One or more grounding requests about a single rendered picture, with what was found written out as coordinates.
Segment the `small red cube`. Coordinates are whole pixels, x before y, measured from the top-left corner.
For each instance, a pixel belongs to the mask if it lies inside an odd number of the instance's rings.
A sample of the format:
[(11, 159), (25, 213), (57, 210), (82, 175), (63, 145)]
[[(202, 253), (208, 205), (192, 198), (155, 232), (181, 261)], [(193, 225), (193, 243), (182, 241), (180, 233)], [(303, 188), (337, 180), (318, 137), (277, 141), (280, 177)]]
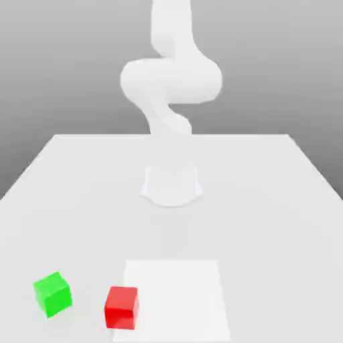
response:
[(105, 301), (106, 327), (110, 329), (134, 330), (139, 311), (136, 287), (112, 286)]

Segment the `small green cube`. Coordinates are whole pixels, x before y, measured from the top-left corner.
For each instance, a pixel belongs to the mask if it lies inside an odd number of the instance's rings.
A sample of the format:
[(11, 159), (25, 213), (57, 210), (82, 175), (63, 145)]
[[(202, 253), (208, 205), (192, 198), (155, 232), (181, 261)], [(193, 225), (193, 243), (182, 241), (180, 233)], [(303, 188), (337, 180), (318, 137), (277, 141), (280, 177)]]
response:
[(34, 282), (33, 289), (37, 302), (47, 318), (72, 305), (70, 286), (59, 272)]

